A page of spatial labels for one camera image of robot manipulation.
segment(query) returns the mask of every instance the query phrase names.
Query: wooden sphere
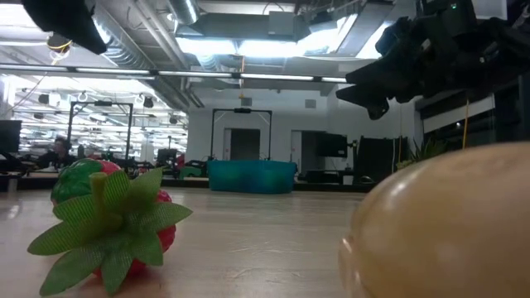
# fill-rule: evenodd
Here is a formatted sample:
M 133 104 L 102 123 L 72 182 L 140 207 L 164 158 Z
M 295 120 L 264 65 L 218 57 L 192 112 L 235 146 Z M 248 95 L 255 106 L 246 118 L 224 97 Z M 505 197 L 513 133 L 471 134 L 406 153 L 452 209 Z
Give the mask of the wooden sphere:
M 530 297 L 530 143 L 388 177 L 354 213 L 340 270 L 356 298 Z

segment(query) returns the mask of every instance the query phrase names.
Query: ceiling duct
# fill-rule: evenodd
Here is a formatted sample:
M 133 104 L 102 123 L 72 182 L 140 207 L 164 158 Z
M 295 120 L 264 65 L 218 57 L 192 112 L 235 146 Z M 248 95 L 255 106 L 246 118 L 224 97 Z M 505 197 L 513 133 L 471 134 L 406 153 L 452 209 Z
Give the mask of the ceiling duct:
M 179 26 L 176 37 L 299 41 L 310 34 L 303 17 L 292 12 L 270 12 L 262 16 L 208 13 L 191 26 Z
M 199 6 L 195 0 L 167 0 L 176 21 L 181 25 L 191 25 L 199 20 Z
M 197 61 L 199 61 L 200 66 L 206 71 L 209 72 L 231 72 L 231 70 L 220 64 L 219 60 L 215 55 L 197 55 Z M 239 85 L 238 79 L 218 79 L 227 84 L 237 84 Z
M 107 52 L 103 54 L 115 65 L 122 68 L 135 70 L 155 69 L 156 66 L 140 50 L 133 39 L 125 32 L 118 22 L 101 6 L 95 8 L 94 19 L 112 39 Z M 171 87 L 167 79 L 156 77 L 154 80 L 144 82 L 159 93 L 160 98 L 170 107 L 187 110 L 190 106 L 186 94 Z

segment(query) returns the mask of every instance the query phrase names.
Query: cable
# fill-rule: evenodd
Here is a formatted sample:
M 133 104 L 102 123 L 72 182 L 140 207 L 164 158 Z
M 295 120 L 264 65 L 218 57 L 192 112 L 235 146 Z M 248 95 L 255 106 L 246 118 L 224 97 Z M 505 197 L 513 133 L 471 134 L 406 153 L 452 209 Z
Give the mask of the cable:
M 66 49 L 66 46 L 62 48 L 61 52 L 62 53 L 64 50 Z M 51 65 L 56 65 L 57 62 L 59 62 L 59 60 L 62 60 L 64 59 L 65 57 L 61 58 L 61 59 L 53 59 L 53 61 L 51 62 Z M 2 114 L 2 116 L 0 116 L 1 118 L 5 117 L 6 115 L 8 115 L 10 112 L 12 112 L 15 108 L 18 108 L 20 107 L 23 103 L 25 103 L 27 101 L 28 98 L 30 98 L 36 91 L 36 89 L 39 87 L 39 85 L 42 83 L 42 80 L 48 75 L 48 72 L 46 71 L 44 73 L 44 75 L 41 77 L 41 79 L 39 79 L 38 82 L 36 82 L 35 86 L 33 86 L 33 88 L 31 88 L 30 92 L 28 92 L 28 94 L 26 94 L 21 100 L 18 101 L 18 103 L 15 103 L 13 104 L 12 107 L 10 107 L 4 114 Z
M 465 105 L 465 122 L 464 122 L 464 136 L 462 137 L 462 149 L 465 149 L 465 143 L 467 141 L 467 122 L 470 115 L 470 100 L 467 99 L 467 104 Z
M 279 7 L 280 9 L 282 9 L 282 12 L 285 12 L 285 9 L 283 9 L 283 7 L 282 7 L 280 4 L 278 4 L 278 2 L 269 2 L 269 3 L 267 3 L 267 5 L 265 5 L 265 7 L 263 8 L 263 12 L 262 12 L 262 14 L 265 14 L 265 10 L 266 10 L 267 7 L 268 7 L 269 5 L 271 5 L 271 4 L 275 4 L 277 7 Z

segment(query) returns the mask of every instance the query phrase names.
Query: yellow wire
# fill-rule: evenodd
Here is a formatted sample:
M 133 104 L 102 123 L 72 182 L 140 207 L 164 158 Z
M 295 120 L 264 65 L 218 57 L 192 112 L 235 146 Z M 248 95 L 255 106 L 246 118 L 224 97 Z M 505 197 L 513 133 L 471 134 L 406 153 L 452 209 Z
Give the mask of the yellow wire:
M 467 104 L 465 105 L 465 122 L 464 122 L 464 136 L 462 137 L 462 149 L 465 149 L 465 142 L 467 141 L 467 122 L 470 115 L 470 100 L 467 99 Z
M 52 49 L 52 50 L 60 50 L 60 49 L 64 49 L 66 48 L 67 46 L 71 45 L 72 44 L 72 41 L 68 41 L 66 42 L 64 45 L 62 46 L 48 46 L 48 48 Z
M 403 112 L 402 105 L 399 105 L 399 154 L 397 155 L 397 162 L 401 162 L 401 140 L 403 135 Z

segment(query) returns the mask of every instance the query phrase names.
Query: pipe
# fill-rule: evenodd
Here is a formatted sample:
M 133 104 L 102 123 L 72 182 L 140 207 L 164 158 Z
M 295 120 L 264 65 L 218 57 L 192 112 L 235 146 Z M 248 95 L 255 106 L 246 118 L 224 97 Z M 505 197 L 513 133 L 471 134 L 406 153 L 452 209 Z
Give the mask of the pipe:
M 156 68 L 155 64 L 102 5 L 96 6 L 94 19 L 112 37 L 107 52 L 103 54 L 105 58 L 122 68 L 134 70 Z M 156 78 L 144 84 L 151 86 L 158 93 L 157 96 L 171 108 L 186 110 L 190 106 L 189 100 L 181 96 L 181 93 L 172 87 L 173 83 L 167 79 Z
M 151 5 L 149 5 L 149 3 L 147 3 L 145 0 L 137 0 L 137 2 L 138 4 L 140 4 L 142 12 L 146 14 L 146 17 L 151 19 L 151 21 L 155 24 L 162 37 L 166 40 L 169 47 L 173 50 L 173 53 L 175 53 L 176 56 L 179 58 L 179 61 L 182 63 L 182 67 L 185 69 L 189 69 L 189 66 L 186 63 L 186 57 L 184 56 L 184 53 L 182 52 L 179 45 L 176 43 L 175 37 L 171 37 L 169 33 L 167 33 L 166 28 L 160 22 L 160 19 L 153 11 Z
M 135 0 L 129 0 L 128 1 L 129 6 L 131 10 L 138 15 L 140 18 L 140 21 L 143 23 L 143 25 L 147 28 L 149 33 L 151 33 L 152 37 L 157 41 L 158 45 L 162 48 L 164 53 L 177 65 L 178 67 L 182 68 L 184 65 L 182 64 L 179 57 L 167 46 L 167 44 L 162 40 L 158 32 L 155 30 L 155 28 L 151 25 L 149 20 L 147 20 L 146 16 L 143 14 L 142 10 L 140 10 L 140 7 L 137 5 Z
M 173 17 L 179 24 L 189 26 L 199 20 L 199 6 L 195 0 L 167 0 Z

